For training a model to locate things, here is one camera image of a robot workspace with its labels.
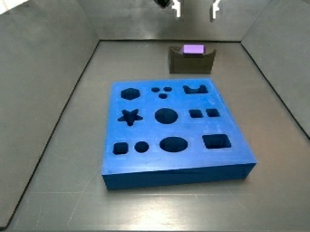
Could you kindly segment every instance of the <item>metal enclosure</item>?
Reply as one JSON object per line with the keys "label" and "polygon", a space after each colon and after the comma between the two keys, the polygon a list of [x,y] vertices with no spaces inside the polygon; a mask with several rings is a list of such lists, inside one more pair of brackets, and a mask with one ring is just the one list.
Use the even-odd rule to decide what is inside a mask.
{"label": "metal enclosure", "polygon": [[102,40],[241,41],[270,0],[222,0],[210,22],[213,0],[181,0],[184,18],[154,0],[79,0]]}
{"label": "metal enclosure", "polygon": [[0,15],[0,32],[0,227],[6,227],[98,35],[75,0],[21,5]]}
{"label": "metal enclosure", "polygon": [[310,2],[272,2],[242,44],[310,137]]}

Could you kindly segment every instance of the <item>rectangular hole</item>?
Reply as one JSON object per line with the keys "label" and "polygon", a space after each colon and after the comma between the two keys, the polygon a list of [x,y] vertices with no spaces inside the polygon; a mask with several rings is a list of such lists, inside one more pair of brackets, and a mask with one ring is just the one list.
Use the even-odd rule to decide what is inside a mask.
{"label": "rectangular hole", "polygon": [[208,149],[232,148],[230,140],[225,134],[204,135],[202,139]]}

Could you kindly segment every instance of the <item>star-shaped hole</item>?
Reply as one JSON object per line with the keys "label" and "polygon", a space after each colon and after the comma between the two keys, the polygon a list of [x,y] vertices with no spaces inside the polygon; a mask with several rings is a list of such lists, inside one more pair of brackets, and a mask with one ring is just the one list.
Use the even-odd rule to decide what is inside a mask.
{"label": "star-shaped hole", "polygon": [[135,123],[135,121],[143,120],[143,118],[138,115],[139,109],[135,109],[134,111],[123,110],[123,116],[118,119],[118,121],[126,121],[127,125],[131,127]]}

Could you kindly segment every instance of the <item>circular hole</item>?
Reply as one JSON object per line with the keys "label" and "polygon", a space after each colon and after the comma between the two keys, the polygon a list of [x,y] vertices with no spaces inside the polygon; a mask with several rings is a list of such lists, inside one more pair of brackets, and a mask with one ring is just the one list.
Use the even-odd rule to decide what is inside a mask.
{"label": "circular hole", "polygon": [[154,87],[154,88],[151,88],[151,90],[153,90],[154,92],[159,92],[159,91],[161,91],[161,88]]}
{"label": "circular hole", "polygon": [[167,95],[166,93],[161,93],[159,97],[161,97],[162,99],[166,99],[166,98],[169,97],[169,95]]}
{"label": "circular hole", "polygon": [[155,112],[155,119],[162,124],[172,124],[178,119],[178,114],[169,108],[162,108]]}
{"label": "circular hole", "polygon": [[173,90],[173,88],[172,87],[165,87],[163,90],[170,92]]}
{"label": "circular hole", "polygon": [[149,150],[149,143],[145,142],[145,141],[141,141],[135,144],[135,150],[139,152],[139,153],[143,153]]}

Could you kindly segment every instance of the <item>oval hole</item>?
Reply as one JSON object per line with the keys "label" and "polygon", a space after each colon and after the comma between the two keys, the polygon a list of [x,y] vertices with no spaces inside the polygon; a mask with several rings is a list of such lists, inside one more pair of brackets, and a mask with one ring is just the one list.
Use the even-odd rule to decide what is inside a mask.
{"label": "oval hole", "polygon": [[188,141],[181,137],[169,137],[161,141],[161,148],[167,152],[181,152],[188,148]]}

